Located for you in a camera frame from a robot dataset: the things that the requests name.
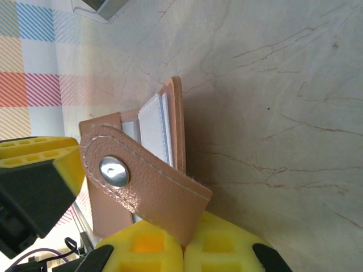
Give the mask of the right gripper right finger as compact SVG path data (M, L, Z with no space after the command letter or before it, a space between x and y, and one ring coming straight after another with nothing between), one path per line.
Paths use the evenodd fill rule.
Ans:
M264 239L204 212L184 251L185 271L291 271Z

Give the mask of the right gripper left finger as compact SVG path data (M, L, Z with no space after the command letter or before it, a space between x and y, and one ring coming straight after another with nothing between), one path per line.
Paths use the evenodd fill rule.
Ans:
M142 220L99 242L76 271L183 271L183 262L180 244Z

